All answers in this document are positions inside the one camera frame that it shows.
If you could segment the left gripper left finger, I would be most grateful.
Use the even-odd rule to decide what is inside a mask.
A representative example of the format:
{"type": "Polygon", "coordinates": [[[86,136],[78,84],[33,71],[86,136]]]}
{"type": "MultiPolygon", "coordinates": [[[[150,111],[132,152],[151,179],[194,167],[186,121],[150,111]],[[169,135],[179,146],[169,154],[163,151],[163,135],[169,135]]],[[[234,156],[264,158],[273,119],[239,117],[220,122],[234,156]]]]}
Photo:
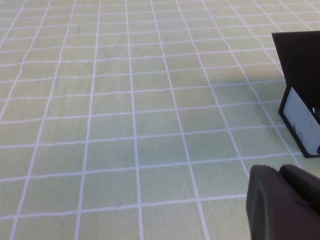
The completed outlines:
{"type": "Polygon", "coordinates": [[[313,210],[270,166],[251,167],[246,212],[253,240],[320,238],[320,210],[313,210]]]}

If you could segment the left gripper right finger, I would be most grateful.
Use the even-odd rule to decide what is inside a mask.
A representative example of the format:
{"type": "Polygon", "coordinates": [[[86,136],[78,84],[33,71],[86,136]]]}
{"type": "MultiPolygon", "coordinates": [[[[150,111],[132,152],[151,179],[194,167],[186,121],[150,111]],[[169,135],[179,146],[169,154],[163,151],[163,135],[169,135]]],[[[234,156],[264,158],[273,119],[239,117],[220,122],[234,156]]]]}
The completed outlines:
{"type": "Polygon", "coordinates": [[[314,211],[320,210],[320,179],[292,164],[284,164],[279,173],[314,211]]]}

